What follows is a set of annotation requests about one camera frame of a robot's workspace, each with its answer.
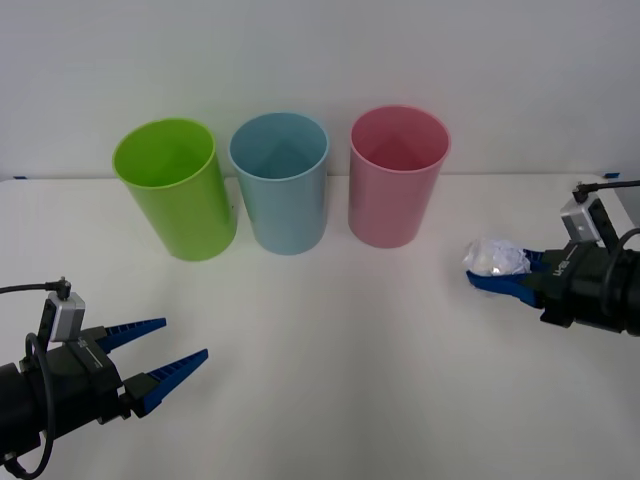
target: table surface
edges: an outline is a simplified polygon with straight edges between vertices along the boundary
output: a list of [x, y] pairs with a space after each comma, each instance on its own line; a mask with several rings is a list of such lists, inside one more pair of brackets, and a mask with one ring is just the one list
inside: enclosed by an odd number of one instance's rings
[[[210, 352], [149, 417], [59, 439], [43, 478], [638, 478], [640, 340], [541, 323], [461, 263], [483, 234], [562, 248], [578, 180], [596, 177], [442, 176], [418, 238], [379, 250], [348, 228], [348, 179], [330, 178], [327, 232], [295, 257], [258, 246], [228, 180], [238, 232], [203, 263], [169, 257], [116, 180], [0, 184], [0, 285], [63, 274], [86, 327], [166, 316], [112, 354], [123, 378]], [[21, 358], [43, 300], [0, 297], [0, 364]]]

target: blue cup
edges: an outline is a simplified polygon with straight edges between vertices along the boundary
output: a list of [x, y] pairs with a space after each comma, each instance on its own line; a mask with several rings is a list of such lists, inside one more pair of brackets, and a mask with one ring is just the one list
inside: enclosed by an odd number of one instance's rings
[[231, 138], [229, 159], [258, 243], [295, 255], [316, 245], [327, 223], [325, 184], [329, 136], [297, 113], [268, 113]]

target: pink cup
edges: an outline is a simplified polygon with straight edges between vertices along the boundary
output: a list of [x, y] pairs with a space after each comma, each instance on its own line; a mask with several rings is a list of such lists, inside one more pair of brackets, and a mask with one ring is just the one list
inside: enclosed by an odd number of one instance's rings
[[419, 108], [389, 105], [358, 118], [351, 129], [351, 231], [374, 247], [413, 240], [450, 143], [442, 122]]

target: green cup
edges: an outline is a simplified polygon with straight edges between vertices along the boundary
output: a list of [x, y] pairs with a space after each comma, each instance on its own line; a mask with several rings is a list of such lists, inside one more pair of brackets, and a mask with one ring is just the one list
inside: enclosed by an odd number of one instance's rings
[[113, 171], [174, 257], [205, 260], [233, 240], [216, 141], [204, 125], [168, 118], [139, 127], [116, 148]]

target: cup rim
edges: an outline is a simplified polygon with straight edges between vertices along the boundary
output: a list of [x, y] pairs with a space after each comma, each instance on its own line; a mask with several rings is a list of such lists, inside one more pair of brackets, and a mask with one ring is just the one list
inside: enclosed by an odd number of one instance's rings
[[[168, 121], [181, 121], [181, 122], [187, 122], [187, 123], [191, 123], [193, 125], [196, 125], [200, 128], [203, 128], [211, 137], [211, 155], [209, 155], [209, 158], [207, 159], [206, 162], [204, 162], [204, 165], [202, 165], [202, 167], [200, 167], [197, 171], [195, 171], [194, 173], [192, 173], [191, 175], [189, 175], [187, 178], [183, 178], [182, 180], [175, 182], [175, 183], [170, 183], [169, 185], [160, 185], [160, 186], [156, 186], [156, 187], [149, 187], [146, 185], [138, 185], [137, 183], [133, 183], [130, 182], [129, 180], [125, 179], [122, 175], [120, 175], [120, 172], [118, 172], [118, 169], [116, 168], [116, 154], [118, 153], [118, 150], [120, 150], [120, 147], [122, 146], [122, 144], [129, 138], [131, 137], [133, 134], [139, 132], [140, 130], [142, 130], [143, 128], [147, 128], [151, 125], [157, 124], [157, 123], [163, 123], [163, 122], [168, 122]], [[111, 157], [111, 168], [113, 170], [113, 172], [116, 174], [116, 176], [120, 179], [121, 182], [123, 182], [126, 185], [129, 185], [133, 188], [137, 188], [140, 190], [164, 190], [167, 188], [173, 188], [176, 187], [178, 185], [182, 185], [183, 183], [188, 182], [189, 180], [191, 180], [192, 178], [197, 177], [200, 172], [202, 172], [205, 168], [207, 168], [211, 162], [213, 161], [214, 157], [216, 156], [216, 137], [213, 135], [213, 132], [209, 129], [209, 127], [207, 127], [204, 123], [198, 122], [197, 120], [193, 120], [191, 118], [185, 118], [185, 117], [167, 117], [167, 118], [161, 118], [159, 120], [152, 120], [150, 122], [144, 123], [136, 128], [134, 128], [133, 130], [131, 130], [129, 133], [127, 133], [124, 138], [122, 138], [122, 140], [120, 140], [118, 142], [118, 145], [116, 146], [115, 150], [113, 151], [113, 155]]]
[[[231, 155], [231, 145], [233, 144], [233, 139], [236, 137], [236, 134], [240, 131], [240, 129], [242, 129], [242, 127], [244, 127], [247, 123], [249, 122], [253, 122], [254, 120], [257, 120], [258, 118], [262, 118], [262, 117], [268, 117], [271, 115], [282, 115], [282, 114], [286, 114], [286, 115], [295, 115], [297, 117], [302, 117], [305, 118], [307, 120], [311, 120], [314, 124], [316, 124], [316, 126], [322, 131], [322, 133], [324, 134], [324, 139], [326, 141], [326, 146], [324, 149], [324, 153], [322, 154], [322, 157], [320, 157], [320, 160], [318, 160], [311, 168], [309, 168], [308, 170], [305, 170], [304, 172], [298, 173], [297, 175], [294, 175], [292, 177], [285, 177], [285, 178], [265, 178], [265, 177], [259, 177], [257, 175], [254, 175], [252, 173], [247, 172], [244, 168], [241, 168], [233, 159], [233, 156]], [[229, 157], [229, 161], [231, 162], [231, 164], [233, 165], [233, 167], [240, 173], [242, 173], [243, 175], [246, 175], [249, 178], [253, 178], [254, 180], [258, 180], [261, 182], [273, 182], [273, 183], [277, 183], [277, 182], [289, 182], [291, 180], [296, 180], [300, 177], [303, 177], [311, 172], [313, 172], [314, 170], [316, 170], [317, 168], [320, 168], [320, 165], [322, 165], [324, 163], [324, 161], [327, 159], [327, 156], [329, 155], [329, 134], [327, 133], [327, 131], [325, 130], [325, 128], [322, 126], [322, 124], [316, 120], [315, 118], [309, 116], [309, 115], [305, 115], [303, 113], [298, 113], [298, 112], [292, 112], [292, 111], [288, 111], [288, 110], [283, 110], [283, 111], [278, 111], [278, 112], [268, 112], [268, 113], [262, 113], [260, 115], [256, 115], [255, 117], [250, 118], [249, 120], [247, 120], [246, 122], [243, 122], [242, 125], [240, 125], [240, 127], [238, 127], [236, 129], [235, 132], [233, 132], [233, 135], [231, 136], [231, 140], [229, 140], [229, 146], [227, 147], [227, 155]]]
[[[372, 112], [375, 112], [376, 110], [383, 110], [386, 108], [405, 108], [407, 110], [414, 110], [416, 112], [420, 112], [424, 115], [427, 115], [428, 117], [432, 118], [433, 120], [436, 121], [436, 123], [442, 127], [442, 129], [444, 130], [444, 132], [447, 135], [447, 149], [445, 150], [445, 152], [442, 154], [442, 157], [440, 158], [440, 160], [438, 160], [437, 162], [431, 164], [431, 165], [427, 165], [426, 167], [422, 167], [422, 168], [417, 168], [415, 170], [394, 170], [392, 168], [386, 168], [386, 167], [381, 167], [380, 165], [376, 165], [375, 163], [373, 163], [371, 160], [368, 160], [364, 155], [362, 155], [358, 149], [356, 148], [356, 146], [353, 144], [353, 129], [355, 128], [356, 124], [358, 123], [358, 121], [364, 117], [365, 115], [368, 115]], [[349, 135], [349, 143], [351, 144], [351, 151], [354, 152], [358, 158], [360, 160], [362, 160], [363, 162], [365, 162], [367, 165], [376, 168], [382, 172], [386, 172], [386, 173], [395, 173], [397, 175], [412, 175], [415, 173], [422, 173], [422, 172], [427, 172], [429, 170], [432, 170], [434, 168], [439, 168], [440, 165], [442, 165], [442, 163], [444, 162], [444, 159], [447, 158], [447, 155], [449, 155], [449, 152], [451, 151], [451, 133], [449, 132], [449, 129], [447, 128], [447, 126], [442, 122], [442, 120], [440, 120], [438, 117], [436, 117], [435, 115], [433, 115], [432, 113], [420, 108], [420, 107], [414, 107], [413, 105], [405, 105], [405, 104], [388, 104], [388, 105], [380, 105], [378, 107], [372, 108], [370, 110], [367, 110], [364, 113], [361, 113], [360, 115], [358, 115], [358, 118], [356, 119], [355, 122], [353, 122], [353, 125], [351, 126], [351, 133]]]

